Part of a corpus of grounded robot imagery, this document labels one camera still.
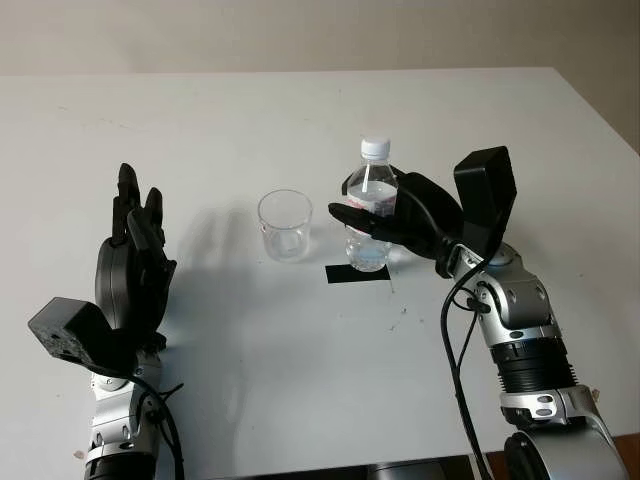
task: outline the bottle cap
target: bottle cap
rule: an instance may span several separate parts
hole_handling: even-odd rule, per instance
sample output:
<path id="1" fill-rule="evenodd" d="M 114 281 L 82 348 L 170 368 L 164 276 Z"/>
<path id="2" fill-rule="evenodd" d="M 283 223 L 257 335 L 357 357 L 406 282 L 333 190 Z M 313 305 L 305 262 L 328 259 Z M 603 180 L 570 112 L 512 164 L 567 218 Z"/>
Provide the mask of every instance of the bottle cap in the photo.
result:
<path id="1" fill-rule="evenodd" d="M 365 160 L 386 160 L 391 150 L 391 140 L 380 137 L 365 137 L 360 144 L 360 153 Z"/>

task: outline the white wall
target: white wall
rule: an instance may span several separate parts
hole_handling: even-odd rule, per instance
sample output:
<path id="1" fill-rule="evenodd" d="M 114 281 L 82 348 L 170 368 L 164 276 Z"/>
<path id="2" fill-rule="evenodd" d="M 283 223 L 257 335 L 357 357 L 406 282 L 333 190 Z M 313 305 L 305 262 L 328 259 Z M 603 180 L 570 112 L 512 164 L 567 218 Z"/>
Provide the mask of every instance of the white wall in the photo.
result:
<path id="1" fill-rule="evenodd" d="M 640 149 L 638 0 L 0 0 L 0 74 L 550 65 Z"/>

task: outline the black cable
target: black cable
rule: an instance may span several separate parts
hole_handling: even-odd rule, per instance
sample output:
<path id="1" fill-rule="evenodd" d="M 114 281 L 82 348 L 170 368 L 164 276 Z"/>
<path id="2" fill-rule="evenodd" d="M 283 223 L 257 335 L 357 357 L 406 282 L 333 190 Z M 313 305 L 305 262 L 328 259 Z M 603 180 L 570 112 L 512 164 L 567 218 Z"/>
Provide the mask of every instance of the black cable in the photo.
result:
<path id="1" fill-rule="evenodd" d="M 456 400 L 458 401 L 460 417 L 462 418 L 462 425 L 464 426 L 467 438 L 469 439 L 469 443 L 471 444 L 473 454 L 476 457 L 478 470 L 480 471 L 480 476 L 483 480 L 491 480 L 491 475 L 489 474 L 487 465 L 485 464 L 482 457 L 482 451 L 480 450 L 478 437 L 476 436 L 476 432 L 473 427 L 473 421 L 471 420 L 471 414 L 469 413 L 469 407 L 467 406 L 467 401 L 464 396 L 462 382 L 460 381 L 460 371 L 458 370 L 456 359 L 453 354 L 453 348 L 451 347 L 451 341 L 449 339 L 449 327 L 447 325 L 447 319 L 449 315 L 449 309 L 451 308 L 451 304 L 453 303 L 453 299 L 456 294 L 474 275 L 476 275 L 478 272 L 484 269 L 484 267 L 487 266 L 490 258 L 491 257 L 487 257 L 486 259 L 482 260 L 475 267 L 473 267 L 462 277 L 460 277 L 460 279 L 455 283 L 453 288 L 447 294 L 447 297 L 442 304 L 442 311 L 440 313 L 440 330 L 442 332 L 442 342 L 444 343 L 444 350 L 447 354 L 447 360 L 449 362 L 449 368 L 451 370 L 451 378 L 453 380 L 453 386 L 456 393 Z"/>
<path id="2" fill-rule="evenodd" d="M 479 315 L 480 314 L 478 312 L 474 311 L 473 320 L 471 320 L 471 324 L 469 325 L 469 329 L 467 330 L 467 336 L 464 339 L 464 345 L 462 345 L 462 350 L 460 350 L 460 355 L 458 356 L 458 363 L 456 364 L 458 375 L 460 375 L 460 366 L 462 365 L 462 359 L 464 358 L 464 354 L 467 351 L 467 346 L 469 345 L 469 340 L 471 340 L 471 334 L 473 333 L 473 328 L 476 326 Z"/>
<path id="3" fill-rule="evenodd" d="M 160 422 L 160 425 L 158 426 L 158 428 L 160 429 L 160 433 L 162 434 L 162 438 L 164 438 L 164 442 L 169 447 L 169 450 L 173 450 L 175 447 L 173 446 L 173 443 L 171 442 L 171 440 L 169 440 L 169 437 L 167 436 L 167 431 L 164 429 L 163 422 Z"/>
<path id="4" fill-rule="evenodd" d="M 169 397 L 171 395 L 173 395 L 174 393 L 176 393 L 178 390 L 180 390 L 182 387 L 184 387 L 184 383 L 179 383 L 178 385 L 176 385 L 175 387 L 173 387 L 171 390 L 167 390 L 166 392 L 158 392 L 160 393 L 160 395 L 162 395 L 164 397 L 164 401 L 166 402 L 167 400 L 169 400 Z"/>
<path id="5" fill-rule="evenodd" d="M 156 391 L 155 388 L 153 388 L 151 385 L 149 385 L 147 382 L 145 382 L 139 377 L 136 377 L 134 375 L 122 377 L 121 375 L 118 375 L 118 374 L 113 376 L 119 376 L 120 378 L 124 378 L 125 380 L 128 380 L 132 383 L 135 383 L 136 385 L 139 385 L 140 387 L 142 387 L 142 389 L 145 390 L 146 393 L 149 394 L 151 398 L 153 398 L 153 400 L 155 400 L 158 403 L 158 406 L 160 407 L 160 412 L 162 413 L 164 420 L 166 420 L 167 425 L 169 426 L 169 432 L 171 433 L 171 438 L 173 440 L 172 443 L 171 442 L 168 443 L 168 446 L 169 446 L 169 449 L 171 450 L 171 454 L 173 455 L 175 480 L 184 480 L 182 444 L 180 443 L 178 428 L 176 427 L 176 422 L 173 419 L 173 415 L 171 415 L 171 410 L 169 410 L 169 407 L 167 407 L 167 404 L 165 403 L 162 396 Z"/>

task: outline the black tape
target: black tape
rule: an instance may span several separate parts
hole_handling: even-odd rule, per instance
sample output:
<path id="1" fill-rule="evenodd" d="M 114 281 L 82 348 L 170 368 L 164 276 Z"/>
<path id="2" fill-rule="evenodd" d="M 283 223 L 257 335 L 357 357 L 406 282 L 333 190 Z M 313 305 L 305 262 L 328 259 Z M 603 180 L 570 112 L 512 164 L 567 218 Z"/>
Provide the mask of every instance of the black tape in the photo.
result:
<path id="1" fill-rule="evenodd" d="M 348 282 L 370 282 L 372 280 L 391 280 L 389 270 L 385 265 L 377 272 L 361 272 L 351 265 L 326 265 L 327 282 L 348 283 Z"/>

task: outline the white table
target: white table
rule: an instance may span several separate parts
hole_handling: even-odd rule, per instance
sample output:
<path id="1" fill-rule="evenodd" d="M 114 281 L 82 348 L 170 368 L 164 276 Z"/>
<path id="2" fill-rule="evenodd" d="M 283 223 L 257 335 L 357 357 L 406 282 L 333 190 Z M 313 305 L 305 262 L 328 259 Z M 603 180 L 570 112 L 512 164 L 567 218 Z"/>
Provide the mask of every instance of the white table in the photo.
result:
<path id="1" fill-rule="evenodd" d="M 0 477 L 81 478 L 89 373 L 27 330 L 51 297 L 93 299 L 120 162 L 165 196 L 178 260 L 161 331 L 189 479 L 468 452 L 440 338 L 451 283 L 397 249 L 392 282 L 328 285 L 344 263 L 326 204 L 361 134 L 450 192 L 470 151 L 510 150 L 506 240 L 544 281 L 579 379 L 613 434 L 640 429 L 638 156 L 544 68 L 0 78 L 3 275 Z M 313 250 L 278 264 L 256 203 L 277 187 L 314 203 Z M 456 345 L 468 319 L 452 316 Z M 484 450 L 512 428 L 476 331 L 463 368 Z M 163 450 L 159 478 L 170 478 Z"/>

